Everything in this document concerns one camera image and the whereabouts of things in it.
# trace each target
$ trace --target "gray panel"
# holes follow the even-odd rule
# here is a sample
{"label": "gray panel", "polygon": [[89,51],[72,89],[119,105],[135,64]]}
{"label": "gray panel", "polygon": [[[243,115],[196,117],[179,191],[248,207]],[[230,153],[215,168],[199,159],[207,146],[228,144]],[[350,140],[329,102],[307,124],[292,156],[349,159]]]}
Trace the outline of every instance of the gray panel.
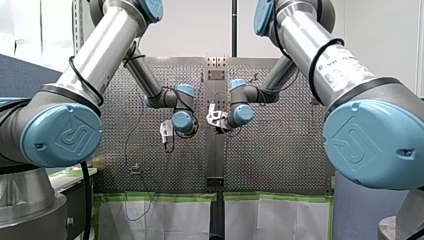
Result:
{"label": "gray panel", "polygon": [[0,54],[0,97],[32,97],[61,73]]}
{"label": "gray panel", "polygon": [[[194,110],[201,127],[192,139],[183,140],[175,137],[174,152],[166,154],[159,126],[171,118],[172,109],[143,107],[141,89],[130,73],[120,68],[105,94],[105,105],[102,108],[104,139],[101,151],[104,153],[105,168],[97,176],[95,190],[146,191],[147,188],[149,191],[159,192],[205,192],[203,76],[206,60],[200,58],[147,60],[164,86],[173,87],[178,83],[190,83],[195,86]],[[130,175],[125,165],[125,142],[135,126],[137,128],[127,144],[127,166],[138,163],[142,167],[141,175]]]}
{"label": "gray panel", "polygon": [[377,239],[378,223],[397,215],[408,191],[369,189],[336,173],[334,239]]}
{"label": "gray panel", "polygon": [[[227,59],[228,81],[256,76],[252,84],[260,86],[275,63]],[[307,80],[299,74],[277,103],[252,104],[254,120],[236,137],[227,138],[226,191],[328,194],[334,171],[323,148],[325,109],[311,100]]]}

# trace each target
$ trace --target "green tape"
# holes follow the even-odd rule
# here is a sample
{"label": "green tape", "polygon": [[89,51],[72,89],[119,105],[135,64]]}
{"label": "green tape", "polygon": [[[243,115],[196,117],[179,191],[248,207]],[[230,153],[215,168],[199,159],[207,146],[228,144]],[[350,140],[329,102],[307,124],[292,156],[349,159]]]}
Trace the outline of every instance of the green tape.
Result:
{"label": "green tape", "polygon": [[328,203],[331,197],[327,196],[312,196],[298,194],[283,194],[283,193],[224,193],[225,201],[255,201],[261,199],[277,200],[277,201],[293,201],[293,202],[309,202],[309,203]]}
{"label": "green tape", "polygon": [[193,203],[193,202],[214,202],[216,194],[165,194],[152,192],[128,192],[128,193],[105,193],[94,195],[94,227],[96,238],[99,240],[100,228],[100,208],[103,203],[108,202],[138,202],[151,201],[166,203]]}
{"label": "green tape", "polygon": [[152,192],[128,192],[128,193],[107,193],[96,194],[95,198],[104,202],[138,202],[151,201],[168,202],[168,203],[184,203],[184,202],[213,202],[216,201],[216,194],[166,194]]}
{"label": "green tape", "polygon": [[334,231],[334,197],[328,196],[330,199],[330,213],[328,218],[328,240],[333,240],[333,231]]}

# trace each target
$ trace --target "white cloth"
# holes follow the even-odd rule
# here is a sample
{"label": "white cloth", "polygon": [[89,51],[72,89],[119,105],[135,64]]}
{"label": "white cloth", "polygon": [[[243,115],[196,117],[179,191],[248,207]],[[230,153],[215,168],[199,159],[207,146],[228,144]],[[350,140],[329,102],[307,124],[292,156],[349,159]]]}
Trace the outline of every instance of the white cloth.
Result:
{"label": "white cloth", "polygon": [[226,239],[328,240],[330,203],[282,200],[228,201]]}
{"label": "white cloth", "polygon": [[[127,202],[128,218],[137,219],[149,202]],[[101,240],[208,240],[210,202],[153,202],[145,217],[130,221],[123,202],[100,207]]]}

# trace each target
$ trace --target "logo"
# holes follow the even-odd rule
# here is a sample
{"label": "logo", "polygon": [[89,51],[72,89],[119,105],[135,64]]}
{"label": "logo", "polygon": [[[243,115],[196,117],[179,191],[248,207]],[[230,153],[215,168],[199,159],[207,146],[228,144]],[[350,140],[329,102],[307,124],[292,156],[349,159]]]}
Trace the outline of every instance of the logo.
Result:
{"label": "logo", "polygon": [[361,126],[358,119],[353,117],[330,139],[330,144],[353,171],[383,153],[377,142]]}
{"label": "logo", "polygon": [[90,143],[94,133],[93,127],[73,116],[56,137],[56,144],[69,152],[81,155]]}

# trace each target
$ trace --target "metal frame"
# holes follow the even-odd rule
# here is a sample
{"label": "metal frame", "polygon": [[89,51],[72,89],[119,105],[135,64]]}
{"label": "metal frame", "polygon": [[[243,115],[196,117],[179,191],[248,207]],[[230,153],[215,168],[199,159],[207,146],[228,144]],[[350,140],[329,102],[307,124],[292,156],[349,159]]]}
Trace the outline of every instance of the metal frame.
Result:
{"label": "metal frame", "polygon": [[84,29],[83,29],[83,0],[72,1],[72,17],[74,19],[73,36],[74,36],[74,53],[77,54],[84,44]]}

